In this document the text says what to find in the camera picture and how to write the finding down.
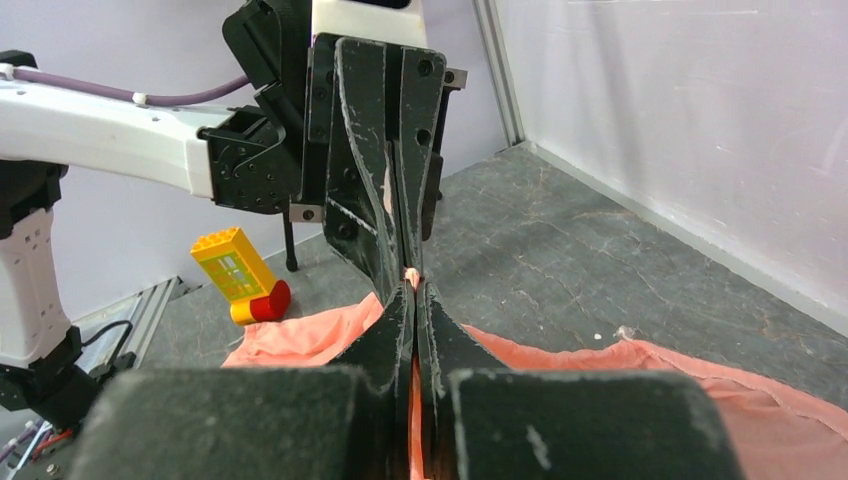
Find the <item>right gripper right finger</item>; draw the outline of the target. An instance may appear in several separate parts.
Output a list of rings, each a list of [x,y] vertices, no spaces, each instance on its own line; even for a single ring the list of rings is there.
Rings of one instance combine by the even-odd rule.
[[[510,367],[416,290],[430,479],[740,479],[715,403],[668,370]]]

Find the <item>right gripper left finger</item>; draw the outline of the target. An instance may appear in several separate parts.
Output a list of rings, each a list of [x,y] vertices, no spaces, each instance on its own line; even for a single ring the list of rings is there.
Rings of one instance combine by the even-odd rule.
[[[406,479],[415,293],[311,368],[140,369],[111,381],[73,479]]]

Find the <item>salmon pink zip jacket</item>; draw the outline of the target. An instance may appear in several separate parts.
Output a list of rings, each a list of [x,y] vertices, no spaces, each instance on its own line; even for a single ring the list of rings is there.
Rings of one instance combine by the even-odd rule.
[[[550,353],[450,319],[408,269],[386,300],[245,330],[230,367],[339,367],[344,445],[413,479],[843,479],[847,415],[651,343]]]

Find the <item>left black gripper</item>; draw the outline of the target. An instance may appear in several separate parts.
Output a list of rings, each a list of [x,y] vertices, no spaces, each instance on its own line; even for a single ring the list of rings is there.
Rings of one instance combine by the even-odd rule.
[[[400,262],[424,269],[423,222],[441,197],[462,74],[433,50],[314,37],[311,2],[248,1],[223,23],[255,102],[221,125],[221,203],[324,222],[331,248],[387,302]]]

